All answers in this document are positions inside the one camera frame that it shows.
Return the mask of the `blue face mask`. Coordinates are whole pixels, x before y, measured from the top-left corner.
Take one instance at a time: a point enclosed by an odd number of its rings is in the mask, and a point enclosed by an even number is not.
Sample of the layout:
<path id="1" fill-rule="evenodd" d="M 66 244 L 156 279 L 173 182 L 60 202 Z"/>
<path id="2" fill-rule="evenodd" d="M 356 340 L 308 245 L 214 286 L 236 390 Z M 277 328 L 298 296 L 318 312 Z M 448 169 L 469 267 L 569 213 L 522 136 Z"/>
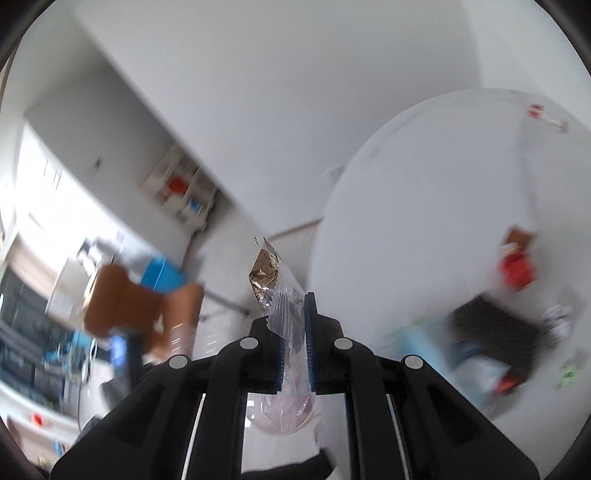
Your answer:
<path id="1" fill-rule="evenodd" d="M 485 355 L 470 341 L 456 341 L 451 318 L 432 317 L 408 323 L 386 335 L 375 347 L 379 356 L 402 360 L 422 357 L 475 407 L 487 412 L 496 401 L 497 388 L 509 366 Z"/>

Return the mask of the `clear foil snack wrapper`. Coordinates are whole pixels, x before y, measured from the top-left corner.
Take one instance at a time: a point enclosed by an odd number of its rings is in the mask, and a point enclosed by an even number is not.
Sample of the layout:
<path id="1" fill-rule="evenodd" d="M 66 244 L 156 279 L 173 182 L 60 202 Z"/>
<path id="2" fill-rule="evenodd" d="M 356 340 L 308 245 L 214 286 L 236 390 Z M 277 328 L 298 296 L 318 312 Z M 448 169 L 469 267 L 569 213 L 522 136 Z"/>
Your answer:
<path id="1" fill-rule="evenodd" d="M 263 400 L 263 413 L 283 434 L 293 434 L 311 415 L 311 373 L 304 319 L 304 288 L 266 238 L 256 241 L 259 254 L 249 272 L 266 327 L 280 337 L 280 389 Z"/>

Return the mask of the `printed paper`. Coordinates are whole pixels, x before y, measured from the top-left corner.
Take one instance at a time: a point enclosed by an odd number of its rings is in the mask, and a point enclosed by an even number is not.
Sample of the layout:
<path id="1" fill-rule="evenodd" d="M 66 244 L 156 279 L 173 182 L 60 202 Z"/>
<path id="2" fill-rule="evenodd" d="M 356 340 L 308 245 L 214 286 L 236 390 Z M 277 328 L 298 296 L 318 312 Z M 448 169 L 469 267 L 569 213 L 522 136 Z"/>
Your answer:
<path id="1" fill-rule="evenodd" d="M 543 315 L 544 325 L 549 335 L 556 341 L 563 341 L 571 336 L 573 330 L 572 308 L 557 303 L 547 309 Z"/>

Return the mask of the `brown leather chair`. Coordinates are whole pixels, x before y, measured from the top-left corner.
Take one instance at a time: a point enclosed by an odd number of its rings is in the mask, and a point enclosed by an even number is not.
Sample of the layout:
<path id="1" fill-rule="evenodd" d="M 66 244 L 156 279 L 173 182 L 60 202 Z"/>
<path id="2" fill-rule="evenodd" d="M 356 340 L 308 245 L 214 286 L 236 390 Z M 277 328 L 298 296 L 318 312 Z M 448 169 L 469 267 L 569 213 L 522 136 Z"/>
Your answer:
<path id="1" fill-rule="evenodd" d="M 191 357 L 203 300 L 199 283 L 158 293 L 132 282 L 124 267 L 111 264 L 95 276 L 83 325 L 100 339 L 116 328 L 133 329 L 142 335 L 144 351 L 160 360 L 177 354 Z"/>

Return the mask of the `blue plastic bin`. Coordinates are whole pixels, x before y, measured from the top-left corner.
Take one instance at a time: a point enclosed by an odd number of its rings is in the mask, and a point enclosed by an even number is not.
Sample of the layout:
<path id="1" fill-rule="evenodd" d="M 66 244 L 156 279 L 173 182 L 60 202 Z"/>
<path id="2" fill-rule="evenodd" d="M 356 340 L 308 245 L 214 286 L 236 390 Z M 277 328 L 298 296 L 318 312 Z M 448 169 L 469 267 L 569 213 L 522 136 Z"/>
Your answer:
<path id="1" fill-rule="evenodd" d="M 153 258 L 144 270 L 140 284 L 157 293 L 168 293 L 185 285 L 182 273 L 165 257 Z"/>

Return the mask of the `green candy wrapper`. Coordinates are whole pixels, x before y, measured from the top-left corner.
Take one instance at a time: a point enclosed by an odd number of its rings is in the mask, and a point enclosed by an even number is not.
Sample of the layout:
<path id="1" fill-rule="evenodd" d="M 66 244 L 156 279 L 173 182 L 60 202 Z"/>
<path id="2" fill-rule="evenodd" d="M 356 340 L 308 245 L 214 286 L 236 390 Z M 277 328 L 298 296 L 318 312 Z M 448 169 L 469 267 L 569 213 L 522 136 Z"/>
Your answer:
<path id="1" fill-rule="evenodd" d="M 564 388 L 574 383 L 579 376 L 579 369 L 574 363 L 563 366 L 560 370 L 560 379 L 557 383 L 558 388 Z"/>

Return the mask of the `red snack packet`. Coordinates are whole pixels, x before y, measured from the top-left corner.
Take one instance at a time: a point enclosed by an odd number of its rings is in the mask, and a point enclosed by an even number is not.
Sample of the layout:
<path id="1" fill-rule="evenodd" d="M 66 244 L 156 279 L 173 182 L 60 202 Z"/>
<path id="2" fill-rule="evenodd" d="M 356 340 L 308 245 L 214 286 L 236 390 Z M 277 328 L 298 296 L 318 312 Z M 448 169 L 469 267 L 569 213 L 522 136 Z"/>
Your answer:
<path id="1" fill-rule="evenodd" d="M 537 278 L 531 247 L 537 235 L 513 225 L 499 246 L 498 270 L 506 287 L 522 291 Z"/>

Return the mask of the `white storage trolley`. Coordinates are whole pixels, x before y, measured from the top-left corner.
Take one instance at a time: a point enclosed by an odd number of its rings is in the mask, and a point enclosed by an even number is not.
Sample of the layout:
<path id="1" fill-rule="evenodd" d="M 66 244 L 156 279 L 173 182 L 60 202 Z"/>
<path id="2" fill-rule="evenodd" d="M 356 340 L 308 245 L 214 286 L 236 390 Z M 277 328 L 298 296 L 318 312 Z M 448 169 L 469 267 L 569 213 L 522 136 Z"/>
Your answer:
<path id="1" fill-rule="evenodd" d="M 141 188 L 189 233 L 207 228 L 218 188 L 178 144 L 165 151 Z"/>

